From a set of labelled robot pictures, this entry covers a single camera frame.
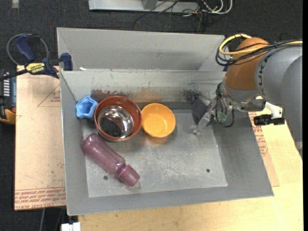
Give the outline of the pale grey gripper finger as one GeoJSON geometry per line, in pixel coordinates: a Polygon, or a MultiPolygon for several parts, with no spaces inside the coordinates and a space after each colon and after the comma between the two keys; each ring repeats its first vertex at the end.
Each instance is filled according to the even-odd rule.
{"type": "Polygon", "coordinates": [[[208,126],[209,123],[210,119],[202,118],[196,126],[195,134],[200,135],[204,131],[204,129],[208,126]]]}
{"type": "Polygon", "coordinates": [[[205,129],[205,121],[202,119],[197,124],[197,126],[194,129],[193,133],[194,134],[201,134],[204,131],[204,129],[205,129]]]}

